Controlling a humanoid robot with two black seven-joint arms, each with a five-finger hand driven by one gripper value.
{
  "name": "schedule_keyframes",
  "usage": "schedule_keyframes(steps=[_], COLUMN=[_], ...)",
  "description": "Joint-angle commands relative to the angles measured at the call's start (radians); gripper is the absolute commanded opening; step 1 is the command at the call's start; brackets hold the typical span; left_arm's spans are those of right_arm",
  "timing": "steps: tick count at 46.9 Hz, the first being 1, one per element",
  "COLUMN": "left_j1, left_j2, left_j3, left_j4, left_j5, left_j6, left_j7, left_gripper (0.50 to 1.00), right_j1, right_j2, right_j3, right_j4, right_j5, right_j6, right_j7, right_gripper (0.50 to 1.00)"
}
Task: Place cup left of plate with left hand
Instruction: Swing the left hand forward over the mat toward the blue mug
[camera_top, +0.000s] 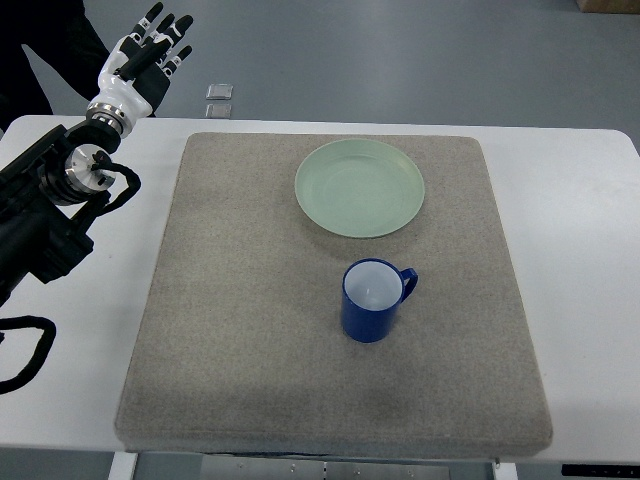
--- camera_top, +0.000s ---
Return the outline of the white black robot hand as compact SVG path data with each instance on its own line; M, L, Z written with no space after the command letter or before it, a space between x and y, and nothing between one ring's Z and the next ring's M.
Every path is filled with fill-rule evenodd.
M99 92L86 113L126 138L137 121L155 114L171 85L172 77L191 54L183 39L194 19L163 15L161 2L122 37L109 54L98 76Z

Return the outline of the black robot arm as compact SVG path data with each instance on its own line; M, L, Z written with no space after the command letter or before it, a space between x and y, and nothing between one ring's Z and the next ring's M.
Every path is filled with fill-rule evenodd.
M58 125L1 170L2 302L28 274L68 275L93 251L93 222L139 191L139 176L110 158L121 139L96 119Z

